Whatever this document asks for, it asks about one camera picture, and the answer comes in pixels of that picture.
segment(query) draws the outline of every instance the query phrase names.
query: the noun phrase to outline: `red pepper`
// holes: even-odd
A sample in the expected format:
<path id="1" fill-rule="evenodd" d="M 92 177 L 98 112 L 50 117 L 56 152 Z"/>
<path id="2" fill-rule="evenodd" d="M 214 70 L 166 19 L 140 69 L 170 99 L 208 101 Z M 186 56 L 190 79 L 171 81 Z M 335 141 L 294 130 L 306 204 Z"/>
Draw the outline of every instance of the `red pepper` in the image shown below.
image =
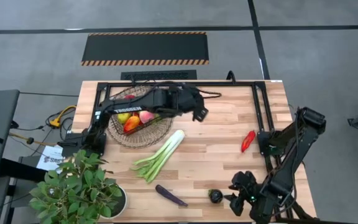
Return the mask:
<path id="1" fill-rule="evenodd" d="M 243 140 L 241 144 L 241 152 L 244 152 L 246 149 L 248 149 L 249 145 L 255 138 L 255 131 L 250 131 L 247 135 L 247 137 Z"/>

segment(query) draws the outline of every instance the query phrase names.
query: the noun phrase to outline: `gray floor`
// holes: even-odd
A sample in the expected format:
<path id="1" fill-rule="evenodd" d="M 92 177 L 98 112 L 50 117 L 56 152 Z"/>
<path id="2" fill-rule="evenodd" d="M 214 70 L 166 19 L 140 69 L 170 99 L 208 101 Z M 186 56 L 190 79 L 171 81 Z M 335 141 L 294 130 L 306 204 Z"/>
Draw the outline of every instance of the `gray floor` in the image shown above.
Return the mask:
<path id="1" fill-rule="evenodd" d="M 260 26 L 358 25 L 358 1 L 257 0 Z M 0 29 L 73 29 L 161 26 L 250 26 L 247 1 L 0 0 Z M 358 223 L 358 30 L 262 31 L 271 79 L 283 80 L 293 106 L 326 115 L 326 132 L 309 151 L 306 171 L 318 216 Z M 201 79 L 261 79 L 252 31 L 208 32 L 210 65 L 196 67 L 81 67 L 86 34 L 0 35 L 0 90 L 77 95 L 83 80 L 117 80 L 121 72 L 197 69 Z M 15 120 L 23 128 L 75 104 L 76 98 L 21 95 Z M 45 131 L 21 132 L 43 139 Z M 47 141 L 59 139 L 54 131 Z M 9 140 L 5 157 L 32 151 Z M 14 223 L 28 223 L 24 209 Z"/>

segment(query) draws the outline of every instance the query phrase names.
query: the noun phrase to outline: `wicker basket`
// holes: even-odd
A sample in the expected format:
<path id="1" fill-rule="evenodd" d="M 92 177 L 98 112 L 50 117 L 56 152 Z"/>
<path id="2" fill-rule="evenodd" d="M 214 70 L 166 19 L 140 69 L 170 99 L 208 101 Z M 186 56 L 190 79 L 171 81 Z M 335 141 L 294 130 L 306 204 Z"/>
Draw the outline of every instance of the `wicker basket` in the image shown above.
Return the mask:
<path id="1" fill-rule="evenodd" d="M 123 99 L 126 95 L 142 96 L 151 89 L 150 86 L 135 86 L 114 95 L 111 99 Z M 172 118 L 157 116 L 153 120 L 136 127 L 129 133 L 124 132 L 124 125 L 118 122 L 117 115 L 111 116 L 108 133 L 119 144 L 129 148 L 142 148 L 159 142 L 169 132 Z"/>

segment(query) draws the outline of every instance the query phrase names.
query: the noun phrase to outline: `green onion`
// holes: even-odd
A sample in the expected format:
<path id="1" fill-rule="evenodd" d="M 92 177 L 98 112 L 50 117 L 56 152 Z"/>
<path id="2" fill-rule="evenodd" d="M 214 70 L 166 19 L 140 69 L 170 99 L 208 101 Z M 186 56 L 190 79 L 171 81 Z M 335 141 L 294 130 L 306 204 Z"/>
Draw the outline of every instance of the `green onion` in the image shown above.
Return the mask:
<path id="1" fill-rule="evenodd" d="M 153 156 L 134 162 L 135 166 L 143 162 L 145 164 L 132 170 L 137 170 L 138 177 L 143 177 L 148 184 L 151 183 L 184 138 L 185 133 L 182 130 L 175 131 Z"/>

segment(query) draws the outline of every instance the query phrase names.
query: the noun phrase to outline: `wooden table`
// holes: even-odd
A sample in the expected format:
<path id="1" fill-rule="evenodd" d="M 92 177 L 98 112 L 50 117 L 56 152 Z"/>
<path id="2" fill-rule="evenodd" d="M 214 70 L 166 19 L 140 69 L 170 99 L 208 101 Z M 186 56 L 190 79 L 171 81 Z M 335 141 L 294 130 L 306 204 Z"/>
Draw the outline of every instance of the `wooden table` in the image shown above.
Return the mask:
<path id="1" fill-rule="evenodd" d="M 82 84 L 72 127 L 76 133 L 80 133 L 90 124 L 96 85 L 95 81 Z M 275 128 L 283 129 L 292 122 L 283 83 L 266 81 L 266 87 Z M 123 89 L 113 88 L 112 95 Z M 103 169 L 114 171 L 114 175 L 108 176 L 117 179 L 129 198 L 127 209 L 115 222 L 252 221 L 248 215 L 248 203 L 244 205 L 242 216 L 237 217 L 232 213 L 227 200 L 215 205 L 207 196 L 208 189 L 220 189 L 224 194 L 231 194 L 232 191 L 227 187 L 231 184 L 233 175 L 239 171 L 252 171 L 258 182 L 265 179 L 265 162 L 259 154 L 257 141 L 254 141 L 245 153 L 240 153 L 241 142 L 246 134 L 259 129 L 251 88 L 222 86 L 201 89 L 222 93 L 220 98 L 205 101 L 209 114 L 204 122 L 192 122 L 192 113 L 178 116 L 174 119 L 169 134 L 161 142 L 145 149 L 128 149 L 108 137 L 103 159 L 109 161 L 109 164 L 103 166 Z M 261 95 L 259 100 L 264 112 Z M 135 172 L 129 169 L 131 163 L 151 156 L 178 129 L 184 130 L 186 137 L 157 178 L 151 184 L 137 178 Z M 297 202 L 315 217 L 316 212 L 303 166 L 299 166 L 295 177 Z M 154 190 L 157 184 L 170 190 L 189 206 L 178 207 L 157 194 Z"/>

